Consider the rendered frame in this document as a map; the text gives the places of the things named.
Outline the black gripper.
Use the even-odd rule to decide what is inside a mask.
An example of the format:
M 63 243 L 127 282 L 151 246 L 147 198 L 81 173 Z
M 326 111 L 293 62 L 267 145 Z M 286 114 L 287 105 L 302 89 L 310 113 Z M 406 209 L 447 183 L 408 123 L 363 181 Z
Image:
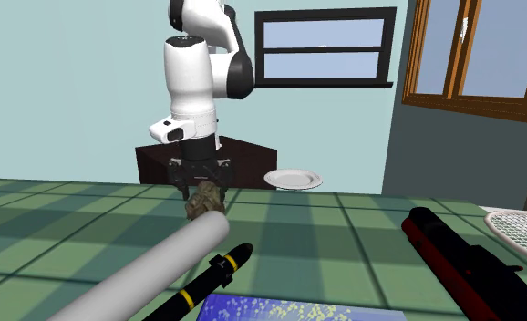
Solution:
M 181 159 L 170 159 L 168 163 L 169 184 L 176 186 L 182 199 L 187 201 L 190 197 L 187 180 L 215 180 L 223 202 L 234 173 L 231 160 L 217 160 L 215 136 L 182 140 L 178 145 Z

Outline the olive brown figure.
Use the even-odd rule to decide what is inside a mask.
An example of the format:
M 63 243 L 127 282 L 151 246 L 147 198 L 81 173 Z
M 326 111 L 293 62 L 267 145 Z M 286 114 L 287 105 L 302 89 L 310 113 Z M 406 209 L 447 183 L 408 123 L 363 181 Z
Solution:
M 219 187 L 212 181 L 201 181 L 185 204 L 187 219 L 193 221 L 209 211 L 225 212 Z

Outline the dark brown robot stand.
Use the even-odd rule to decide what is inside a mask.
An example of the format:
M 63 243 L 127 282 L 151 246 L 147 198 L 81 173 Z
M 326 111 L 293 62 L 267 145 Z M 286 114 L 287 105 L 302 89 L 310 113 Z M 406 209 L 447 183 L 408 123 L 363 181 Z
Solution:
M 233 169 L 232 188 L 274 190 L 264 180 L 264 175 L 277 169 L 277 150 L 251 142 L 220 136 L 219 160 L 230 159 Z M 177 144 L 149 145 L 135 149 L 141 184 L 170 185 L 168 163 L 179 159 L 181 150 Z

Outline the white plate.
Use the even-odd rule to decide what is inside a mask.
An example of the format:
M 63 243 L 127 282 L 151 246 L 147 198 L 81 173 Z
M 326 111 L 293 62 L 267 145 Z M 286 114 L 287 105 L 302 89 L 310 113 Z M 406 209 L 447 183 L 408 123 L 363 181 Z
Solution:
M 323 183 L 320 175 L 301 169 L 278 169 L 269 171 L 263 178 L 267 183 L 276 188 L 291 191 L 310 190 Z

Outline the black torch with yellow bands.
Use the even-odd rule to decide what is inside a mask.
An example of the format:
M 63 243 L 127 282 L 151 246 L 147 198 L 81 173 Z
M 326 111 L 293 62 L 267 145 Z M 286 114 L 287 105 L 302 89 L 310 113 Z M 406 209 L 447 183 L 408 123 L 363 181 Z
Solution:
M 210 266 L 142 321 L 181 321 L 219 286 L 225 288 L 233 275 L 250 259 L 253 246 L 241 243 L 226 255 L 216 254 Z

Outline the grey cylinder tube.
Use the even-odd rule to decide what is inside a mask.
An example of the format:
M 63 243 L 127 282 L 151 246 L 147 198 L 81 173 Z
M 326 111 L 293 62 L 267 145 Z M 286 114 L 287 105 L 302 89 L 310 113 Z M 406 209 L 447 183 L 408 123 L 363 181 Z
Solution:
M 188 272 L 228 235 L 221 212 L 210 211 L 119 269 L 47 321 L 128 321 Z

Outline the black framed window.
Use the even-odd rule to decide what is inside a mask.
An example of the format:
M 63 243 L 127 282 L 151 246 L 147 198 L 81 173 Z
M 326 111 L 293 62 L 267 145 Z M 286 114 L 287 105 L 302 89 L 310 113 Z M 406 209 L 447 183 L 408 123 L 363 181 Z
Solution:
M 395 7 L 254 14 L 258 88 L 391 88 Z

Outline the blue speckled book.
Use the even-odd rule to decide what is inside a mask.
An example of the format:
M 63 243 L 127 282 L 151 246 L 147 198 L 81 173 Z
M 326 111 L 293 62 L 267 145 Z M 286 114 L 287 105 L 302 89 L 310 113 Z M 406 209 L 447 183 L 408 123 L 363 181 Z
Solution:
M 196 321 L 407 321 L 401 311 L 245 297 L 209 295 Z

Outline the black and red long device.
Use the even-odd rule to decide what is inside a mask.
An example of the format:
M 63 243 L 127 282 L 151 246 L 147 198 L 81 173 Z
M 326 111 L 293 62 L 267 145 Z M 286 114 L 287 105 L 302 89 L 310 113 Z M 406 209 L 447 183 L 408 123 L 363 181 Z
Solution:
M 527 321 L 522 266 L 468 244 L 426 207 L 411 209 L 401 229 L 470 321 Z

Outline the wooden framed window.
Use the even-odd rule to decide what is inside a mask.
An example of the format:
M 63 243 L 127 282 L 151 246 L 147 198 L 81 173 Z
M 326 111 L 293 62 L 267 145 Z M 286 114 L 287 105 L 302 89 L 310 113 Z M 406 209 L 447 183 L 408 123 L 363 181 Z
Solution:
M 527 123 L 527 0 L 415 0 L 402 102 Z

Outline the white mesh basket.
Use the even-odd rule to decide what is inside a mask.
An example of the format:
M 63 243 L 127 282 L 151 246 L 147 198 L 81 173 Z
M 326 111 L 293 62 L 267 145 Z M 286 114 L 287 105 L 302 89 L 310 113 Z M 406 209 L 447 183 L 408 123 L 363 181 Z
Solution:
M 487 227 L 511 248 L 527 256 L 527 212 L 503 210 L 484 217 Z

